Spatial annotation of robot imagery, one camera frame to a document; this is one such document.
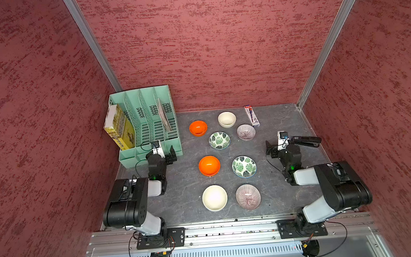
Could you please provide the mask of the small pink striped bowl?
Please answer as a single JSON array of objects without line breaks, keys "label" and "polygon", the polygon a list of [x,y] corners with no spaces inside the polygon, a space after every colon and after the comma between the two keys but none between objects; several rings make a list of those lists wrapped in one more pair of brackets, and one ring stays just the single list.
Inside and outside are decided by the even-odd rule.
[{"label": "small pink striped bowl", "polygon": [[241,140],[249,141],[256,136],[256,130],[251,125],[242,124],[237,128],[237,135]]}]

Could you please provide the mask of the small green leaf bowl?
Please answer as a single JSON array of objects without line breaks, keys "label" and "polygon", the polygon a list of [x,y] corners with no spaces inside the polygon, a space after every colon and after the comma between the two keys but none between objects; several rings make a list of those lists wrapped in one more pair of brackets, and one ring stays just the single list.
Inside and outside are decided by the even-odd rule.
[{"label": "small green leaf bowl", "polygon": [[208,141],[212,148],[223,150],[230,145],[231,139],[227,133],[217,131],[210,135]]}]

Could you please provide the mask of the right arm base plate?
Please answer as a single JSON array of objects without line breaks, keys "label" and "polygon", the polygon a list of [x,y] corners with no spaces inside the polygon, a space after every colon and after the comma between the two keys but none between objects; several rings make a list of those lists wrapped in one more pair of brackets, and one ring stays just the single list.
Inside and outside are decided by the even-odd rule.
[{"label": "right arm base plate", "polygon": [[323,222],[309,223],[302,218],[292,220],[276,221],[280,238],[308,238],[308,237],[323,237],[328,235],[328,231]]}]

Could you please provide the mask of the small cream bowl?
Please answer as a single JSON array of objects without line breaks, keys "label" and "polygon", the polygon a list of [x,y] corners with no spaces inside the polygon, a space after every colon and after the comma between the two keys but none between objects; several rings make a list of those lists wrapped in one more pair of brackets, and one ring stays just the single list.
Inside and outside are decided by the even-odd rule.
[{"label": "small cream bowl", "polygon": [[231,128],[236,123],[236,115],[232,112],[222,112],[218,116],[218,123],[223,128]]}]

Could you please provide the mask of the small orange bowl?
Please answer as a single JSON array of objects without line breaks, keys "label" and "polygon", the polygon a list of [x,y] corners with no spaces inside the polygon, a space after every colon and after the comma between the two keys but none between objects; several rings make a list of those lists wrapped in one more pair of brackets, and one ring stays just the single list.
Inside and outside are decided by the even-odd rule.
[{"label": "small orange bowl", "polygon": [[192,122],[189,126],[190,133],[197,137],[201,137],[205,135],[207,130],[208,130],[208,125],[202,120],[196,120]]}]

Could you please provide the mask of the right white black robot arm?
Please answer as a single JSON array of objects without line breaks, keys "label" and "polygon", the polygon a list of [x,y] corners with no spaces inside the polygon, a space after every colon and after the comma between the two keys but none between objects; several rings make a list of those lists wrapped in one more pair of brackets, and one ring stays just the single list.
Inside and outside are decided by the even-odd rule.
[{"label": "right white black robot arm", "polygon": [[288,144],[265,142],[265,154],[277,158],[280,170],[287,183],[292,186],[318,185],[322,195],[310,205],[297,212],[294,225],[308,228],[342,213],[372,202],[372,193],[353,168],[345,161],[317,164],[304,168],[301,163],[300,147]]}]

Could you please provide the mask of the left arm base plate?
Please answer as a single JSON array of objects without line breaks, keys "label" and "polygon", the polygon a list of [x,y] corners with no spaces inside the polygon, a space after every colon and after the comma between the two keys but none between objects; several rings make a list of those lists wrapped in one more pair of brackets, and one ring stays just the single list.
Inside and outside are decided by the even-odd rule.
[{"label": "left arm base plate", "polygon": [[139,234],[137,238],[137,250],[152,250],[158,248],[176,248],[184,246],[186,229],[182,227],[163,229],[158,235],[144,236]]}]

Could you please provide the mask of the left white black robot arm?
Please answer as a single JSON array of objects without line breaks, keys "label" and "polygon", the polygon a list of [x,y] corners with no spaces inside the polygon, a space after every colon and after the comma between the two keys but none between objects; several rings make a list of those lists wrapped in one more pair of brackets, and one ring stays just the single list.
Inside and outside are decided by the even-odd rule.
[{"label": "left white black robot arm", "polygon": [[166,240],[167,229],[164,219],[148,212],[148,198],[162,196],[166,192],[167,166],[177,160],[173,147],[168,154],[148,153],[148,176],[116,180],[103,213],[103,224],[110,228],[136,230],[148,238]]}]

